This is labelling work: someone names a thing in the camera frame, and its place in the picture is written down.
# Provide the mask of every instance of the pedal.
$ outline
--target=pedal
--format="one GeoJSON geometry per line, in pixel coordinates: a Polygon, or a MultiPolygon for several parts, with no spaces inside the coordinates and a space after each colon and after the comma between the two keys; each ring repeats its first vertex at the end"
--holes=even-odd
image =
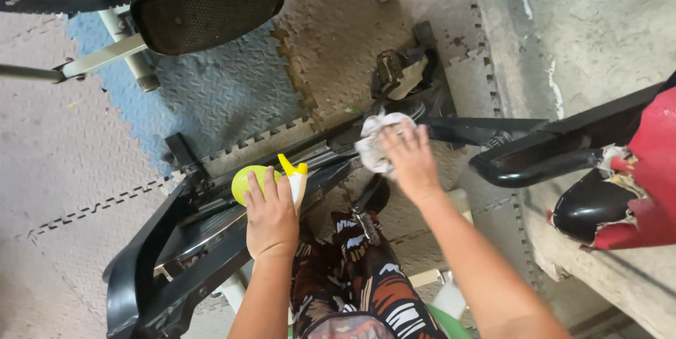
{"type": "Polygon", "coordinates": [[[177,56],[223,45],[271,19],[284,0],[138,0],[131,5],[143,40],[177,56]]]}

